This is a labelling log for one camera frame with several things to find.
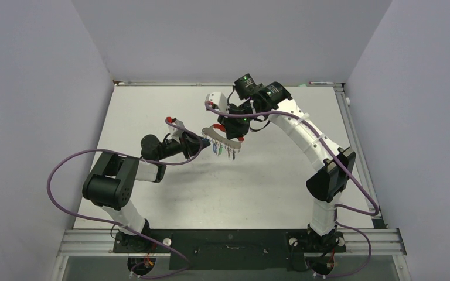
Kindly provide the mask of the grey red keyring holder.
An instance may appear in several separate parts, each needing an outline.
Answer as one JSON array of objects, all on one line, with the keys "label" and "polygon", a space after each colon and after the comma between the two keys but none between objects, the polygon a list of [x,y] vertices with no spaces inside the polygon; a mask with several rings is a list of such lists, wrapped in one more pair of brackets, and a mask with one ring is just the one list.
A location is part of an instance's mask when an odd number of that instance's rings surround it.
[{"label": "grey red keyring holder", "polygon": [[202,135],[209,139],[211,143],[215,143],[217,146],[222,145],[225,149],[232,152],[239,152],[242,148],[243,140],[227,139],[224,135],[225,133],[224,126],[220,124],[213,124],[202,129]]}]

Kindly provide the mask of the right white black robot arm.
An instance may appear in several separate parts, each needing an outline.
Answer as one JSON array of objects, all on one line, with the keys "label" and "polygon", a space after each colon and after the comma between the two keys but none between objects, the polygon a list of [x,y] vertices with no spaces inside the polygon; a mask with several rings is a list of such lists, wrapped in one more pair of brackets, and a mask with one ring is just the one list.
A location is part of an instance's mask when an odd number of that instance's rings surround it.
[{"label": "right white black robot arm", "polygon": [[315,170],[306,181],[313,197],[312,218],[307,226],[308,246],[315,252],[332,252],[343,241],[337,235],[336,213],[347,182],[354,178],[354,150],[340,146],[322,133],[281,83],[257,84],[250,74],[245,74],[234,82],[233,88],[242,102],[239,105],[218,92],[206,97],[206,108],[218,115],[218,127],[226,134],[218,140],[240,142],[252,130],[251,121],[261,116],[279,127]]}]

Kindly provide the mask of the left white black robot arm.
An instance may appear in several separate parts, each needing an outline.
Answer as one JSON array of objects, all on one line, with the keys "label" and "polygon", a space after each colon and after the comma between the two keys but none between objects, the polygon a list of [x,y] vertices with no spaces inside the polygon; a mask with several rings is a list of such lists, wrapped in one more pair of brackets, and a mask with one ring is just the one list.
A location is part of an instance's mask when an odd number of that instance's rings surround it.
[{"label": "left white black robot arm", "polygon": [[186,132],[178,138],[166,135],[163,140],[155,135],[146,135],[141,139],[139,160],[103,152],[83,184],[82,196],[102,208],[113,221],[122,224],[115,237],[116,242],[135,252],[146,252],[154,243],[151,242],[149,221],[131,202],[134,183],[159,183],[166,172],[166,165],[162,165],[161,160],[180,153],[189,160],[200,149],[209,146],[209,140]]}]

